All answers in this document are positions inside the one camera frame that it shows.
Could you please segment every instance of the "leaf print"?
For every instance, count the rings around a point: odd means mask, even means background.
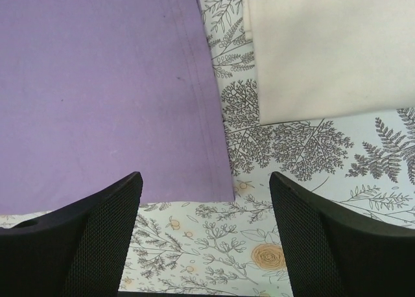
[[[265,237],[265,242],[268,244],[281,244],[281,240],[279,239],[279,235],[274,232],[268,232],[267,236]]]
[[[281,274],[281,271],[269,271],[269,272],[263,274],[262,276],[263,277],[265,277],[265,276],[271,277],[271,276],[279,276],[280,274]]]
[[[255,281],[247,276],[246,264],[239,263],[234,253],[243,253],[246,250],[245,241],[238,241],[236,237],[232,237],[230,242],[221,241],[223,238],[230,234],[236,234],[236,225],[228,226],[223,224],[220,227],[216,227],[216,223],[205,222],[203,225],[206,231],[206,238],[197,239],[195,244],[199,245],[200,250],[212,249],[215,250],[219,256],[213,254],[204,254],[204,264],[210,265],[214,262],[221,263],[230,271],[224,270],[223,268],[213,269],[212,267],[206,268],[206,274],[209,276],[207,280],[211,284],[227,284],[229,281],[238,279],[248,280],[257,285]]]
[[[200,204],[196,208],[196,215],[202,218],[212,218],[216,216],[218,221],[230,220],[236,218],[236,215],[242,215],[244,213],[249,214],[249,223],[263,220],[263,215],[272,211],[271,201],[259,201],[254,198],[253,195],[247,195],[244,197],[245,204],[250,204],[251,208],[242,206],[237,202],[223,203],[223,206],[227,208],[218,209],[216,206],[209,206],[206,204]]]
[[[234,176],[251,172],[254,162],[264,168],[272,157],[272,127],[259,124],[256,89],[256,81],[248,79],[232,82],[222,91],[226,142]]]
[[[231,14],[239,13],[242,0],[205,0],[205,9],[202,10],[202,19],[206,21],[206,13],[212,15],[211,31],[218,32],[219,27],[225,32],[225,19],[232,25]]]
[[[143,270],[141,276],[150,279],[163,271],[177,267],[183,255],[196,255],[186,251],[182,244],[172,235],[162,233],[155,219],[137,216],[130,247],[137,255],[137,262]]]
[[[259,233],[259,230],[242,230],[241,233],[252,241],[263,242],[265,240],[265,234]]]
[[[380,179],[382,175],[387,175],[391,181],[397,183],[402,161],[406,161],[408,178],[415,185],[415,111],[413,108],[406,108],[397,110],[397,113],[407,128],[407,135],[402,131],[394,133],[382,119],[376,117],[376,132],[382,146],[363,141],[366,156],[355,155],[356,162],[351,164],[347,177],[365,176],[369,173],[373,178]]]
[[[180,276],[180,283],[174,283],[171,279],[159,279],[159,282],[165,289],[153,289],[145,287],[142,291],[158,292],[162,294],[208,294],[208,295],[232,295],[238,296],[229,291],[222,291],[218,288],[209,287],[208,283],[203,280],[197,280],[195,276]]]
[[[233,77],[233,72],[247,71],[253,69],[254,51],[244,54],[235,53],[238,48],[250,44],[252,41],[245,40],[245,32],[242,29],[242,18],[239,18],[221,39],[212,40],[213,36],[207,37],[209,48],[216,46],[220,49],[219,54],[212,58],[213,70],[216,77]]]
[[[192,216],[190,216],[190,215],[186,215],[186,216],[187,216],[187,218],[188,218],[188,219],[190,219],[191,221],[196,222],[196,223],[199,223],[199,222],[197,221],[197,219],[195,219],[194,217],[192,217]]]
[[[324,119],[318,125],[309,121],[278,125],[275,130],[274,157],[282,163],[281,170],[291,172],[298,180],[311,180],[313,174],[343,168],[348,148],[353,147],[349,137],[333,128],[332,121]]]
[[[139,209],[143,211],[155,211],[156,209],[160,211],[164,211],[170,206],[171,206],[171,203],[146,203],[146,204],[141,204],[139,206]]]
[[[253,261],[249,261],[248,263],[246,263],[245,265],[247,265],[248,267],[254,268],[259,270],[260,268],[253,262]]]
[[[408,206],[407,202],[412,200],[409,195],[403,195],[402,193],[382,193],[380,188],[369,185],[365,187],[362,185],[361,189],[356,187],[354,191],[351,191],[351,198],[343,202],[354,202],[357,200],[367,200],[370,209],[377,209],[378,211],[385,208],[387,210],[401,209],[403,206]]]

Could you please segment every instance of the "patterned table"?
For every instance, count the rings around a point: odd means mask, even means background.
[[[141,205],[121,290],[292,296],[268,179],[415,228],[415,111],[260,125],[242,0],[201,0],[236,201]],[[0,216],[10,227],[42,213]]]

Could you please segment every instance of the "table surface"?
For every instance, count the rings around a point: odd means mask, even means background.
[[[268,188],[273,171],[358,213],[415,228],[414,110],[260,125],[242,0],[201,5],[236,201],[141,205],[120,290],[292,296]],[[0,216],[0,226],[42,214]]]

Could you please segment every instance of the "folded fabric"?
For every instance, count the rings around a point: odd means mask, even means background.
[[[262,124],[415,106],[415,0],[246,4]]]
[[[243,8],[243,26],[245,31],[245,39],[252,40],[252,30],[251,30],[251,16],[249,11],[249,2],[248,0],[242,0]]]
[[[132,171],[141,201],[232,201],[196,0],[0,0],[0,213]]]

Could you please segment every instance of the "plant sketch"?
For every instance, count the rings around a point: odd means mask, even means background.
[[[300,181],[311,180],[318,172],[334,174],[343,168],[347,148],[353,143],[337,132],[332,121],[318,125],[309,121],[280,124],[274,129],[274,157],[282,171],[290,171]]]
[[[177,267],[182,255],[196,255],[183,249],[182,244],[171,234],[161,232],[154,219],[138,215],[131,238],[133,251],[138,256],[138,263],[144,270],[141,275],[147,279],[161,272]]]
[[[395,133],[382,119],[376,117],[376,132],[382,145],[379,147],[363,141],[367,156],[356,154],[356,162],[351,164],[346,176],[365,176],[369,173],[373,178],[380,179],[382,175],[387,175],[394,183],[398,183],[402,161],[405,161],[408,178],[415,185],[415,111],[414,108],[406,108],[397,110],[397,113],[407,129],[407,134],[402,131]]]
[[[164,211],[165,209],[169,208],[171,203],[162,202],[162,203],[145,203],[140,204],[139,209],[142,211],[155,211],[158,209],[159,211]]]
[[[411,200],[409,195],[403,193],[395,191],[387,193],[382,192],[381,188],[376,185],[361,185],[350,190],[350,198],[347,200],[332,202],[363,211],[360,213],[375,220],[384,221],[381,217],[386,217],[391,220],[389,223],[413,228],[415,227],[415,208],[405,210]]]
[[[239,18],[227,31],[223,38],[213,39],[213,35],[207,37],[209,48],[218,48],[218,54],[212,57],[213,70],[218,78],[231,78],[233,72],[247,71],[255,67],[254,51],[247,51],[244,54],[234,51],[252,41],[245,40],[245,33],[242,25],[242,18]]]
[[[204,293],[207,295],[223,295],[228,294],[231,296],[238,296],[232,292],[222,291],[220,289],[214,289],[209,287],[208,282],[200,279],[197,280],[194,276],[180,276],[180,284],[176,284],[171,279],[158,279],[158,281],[166,287],[165,289],[153,289],[146,287],[141,289],[142,292],[158,292],[158,293],[173,293],[173,294],[200,294]]]
[[[257,83],[254,80],[232,82],[222,91],[224,125],[231,171],[234,176],[249,173],[254,163],[267,167],[274,158],[282,171],[289,171],[300,181],[313,174],[334,174],[343,168],[348,148],[353,147],[333,127],[333,121],[310,121],[280,125],[259,124]]]
[[[259,124],[257,82],[232,82],[222,91],[231,171],[234,176],[251,172],[254,162],[261,168],[272,158],[272,127]]]
[[[242,230],[241,234],[251,241],[262,243],[254,248],[252,261],[247,262],[247,266],[264,271],[262,276],[268,278],[270,283],[289,278],[276,225],[271,231]]]
[[[230,220],[236,218],[236,215],[248,214],[248,222],[250,224],[263,220],[263,215],[272,211],[271,201],[258,201],[253,195],[244,197],[245,204],[251,206],[242,206],[238,202],[223,203],[222,207],[218,209],[216,206],[209,206],[206,204],[199,204],[196,208],[196,215],[210,219],[212,216],[216,217],[217,221]]]
[[[231,13],[238,14],[242,0],[205,0],[202,19],[206,22],[206,13],[212,14],[211,31],[218,32],[219,27],[225,32],[225,22],[232,26]]]
[[[246,250],[243,245],[245,241],[238,241],[235,237],[230,242],[221,241],[223,237],[229,234],[236,234],[236,225],[228,226],[223,224],[220,228],[216,227],[216,223],[205,222],[203,228],[206,229],[206,238],[197,239],[195,244],[199,245],[199,250],[206,250],[211,248],[218,252],[219,256],[213,254],[204,254],[205,265],[210,265],[213,262],[221,263],[227,268],[231,268],[230,271],[223,268],[212,268],[211,266],[206,268],[207,280],[216,285],[217,283],[227,284],[229,281],[235,280],[247,280],[253,284],[258,284],[254,280],[248,277],[246,272],[246,264],[239,263],[232,255],[233,252],[242,253]]]

